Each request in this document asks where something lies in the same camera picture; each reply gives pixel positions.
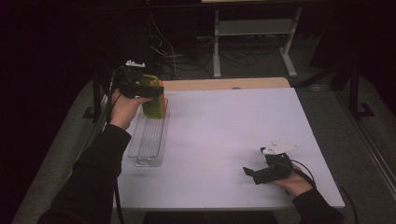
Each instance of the clear plastic container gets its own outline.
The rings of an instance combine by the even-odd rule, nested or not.
[[[135,166],[161,166],[166,133],[169,123],[168,100],[166,114],[163,119],[149,119],[143,110],[136,115],[137,122],[129,145],[128,157],[135,159]]]

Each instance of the black sleeve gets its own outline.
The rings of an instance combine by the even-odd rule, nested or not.
[[[340,224],[344,216],[329,206],[317,189],[311,189],[293,200],[301,216],[300,224]]]
[[[107,125],[76,161],[73,173],[38,223],[110,223],[114,184],[130,139],[123,129]]]

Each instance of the background table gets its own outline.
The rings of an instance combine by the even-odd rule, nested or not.
[[[194,87],[211,83],[210,87],[224,80],[214,81],[191,83],[197,83]],[[125,152],[119,177],[122,207],[164,211],[291,207],[284,190],[256,186],[242,169],[266,167],[260,147],[271,140],[300,145],[301,149],[288,153],[290,158],[311,170],[330,205],[345,206],[294,89],[169,91],[166,84],[170,120],[163,165],[135,167]]]

